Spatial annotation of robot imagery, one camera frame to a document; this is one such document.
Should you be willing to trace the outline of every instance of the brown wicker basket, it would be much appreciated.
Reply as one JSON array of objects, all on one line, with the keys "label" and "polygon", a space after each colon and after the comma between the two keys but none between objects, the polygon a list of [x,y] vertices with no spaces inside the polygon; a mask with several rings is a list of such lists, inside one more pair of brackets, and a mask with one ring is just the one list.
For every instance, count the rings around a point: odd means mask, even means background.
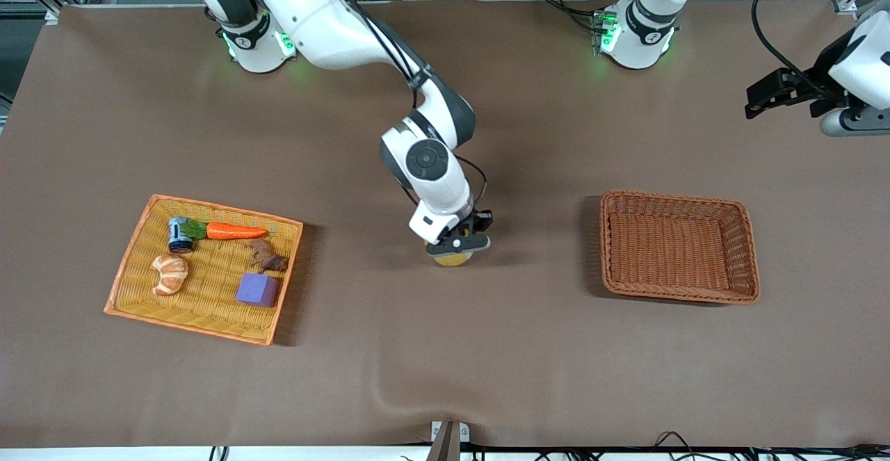
[{"label": "brown wicker basket", "polygon": [[603,283],[613,293],[748,305],[760,296],[741,202],[633,191],[600,200]]},{"label": "brown wicker basket", "polygon": [[[155,296],[152,287],[158,284],[158,272],[150,264],[153,258],[168,252],[168,220],[174,216],[269,230],[263,239],[271,243],[277,254],[287,258],[286,271],[265,272],[279,283],[275,306],[249,306],[235,300],[241,275],[259,271],[259,267],[250,265],[250,249],[245,247],[245,240],[198,241],[193,252],[181,254],[188,262],[188,278],[180,291],[172,296]],[[273,342],[300,236],[300,221],[153,195],[121,259],[105,313],[268,346]]]}]

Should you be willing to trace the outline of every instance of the tin can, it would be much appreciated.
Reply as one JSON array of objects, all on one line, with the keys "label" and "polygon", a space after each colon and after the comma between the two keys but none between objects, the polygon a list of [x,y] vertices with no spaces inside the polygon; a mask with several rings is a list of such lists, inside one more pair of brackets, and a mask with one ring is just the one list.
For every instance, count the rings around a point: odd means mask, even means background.
[{"label": "tin can", "polygon": [[185,235],[184,231],[182,231],[181,225],[187,222],[188,218],[181,216],[170,218],[168,221],[168,225],[170,226],[170,252],[183,253],[192,252],[194,250],[195,243],[188,235]]}]

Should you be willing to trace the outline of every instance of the orange carrot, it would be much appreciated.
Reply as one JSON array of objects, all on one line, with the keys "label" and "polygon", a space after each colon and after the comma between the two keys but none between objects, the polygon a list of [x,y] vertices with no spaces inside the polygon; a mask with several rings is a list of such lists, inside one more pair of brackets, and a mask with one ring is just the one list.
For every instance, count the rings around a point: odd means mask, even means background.
[{"label": "orange carrot", "polygon": [[266,234],[265,229],[258,227],[242,227],[229,223],[201,223],[188,220],[181,225],[182,231],[192,240],[209,238],[211,240],[231,240],[233,238],[257,238]]}]

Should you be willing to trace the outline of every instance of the table surface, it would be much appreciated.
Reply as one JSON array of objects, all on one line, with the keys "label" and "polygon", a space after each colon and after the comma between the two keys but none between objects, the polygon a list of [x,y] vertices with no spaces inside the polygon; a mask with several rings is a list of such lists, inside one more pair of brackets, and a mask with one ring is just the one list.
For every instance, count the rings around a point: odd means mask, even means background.
[{"label": "table surface", "polygon": [[[425,256],[378,160],[410,109],[391,68],[253,75],[199,8],[65,8],[0,138],[0,446],[403,443],[435,419],[489,445],[886,442],[890,138],[827,138],[806,106],[746,121],[779,65],[748,6],[690,2],[637,72],[540,2],[369,7],[476,110],[458,151],[495,224],[463,268]],[[852,24],[761,11],[801,65]],[[610,188],[743,201],[760,302],[610,296]],[[276,345],[102,313],[155,193],[309,225]]]}]

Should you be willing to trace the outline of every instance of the purple block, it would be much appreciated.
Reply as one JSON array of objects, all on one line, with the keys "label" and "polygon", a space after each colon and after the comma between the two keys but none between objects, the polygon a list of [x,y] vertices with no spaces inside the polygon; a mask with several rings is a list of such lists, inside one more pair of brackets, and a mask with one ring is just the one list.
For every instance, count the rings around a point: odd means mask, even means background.
[{"label": "purple block", "polygon": [[275,305],[275,293],[277,280],[268,275],[258,273],[245,273],[241,277],[241,285],[235,300],[251,306],[264,306],[270,308]]}]

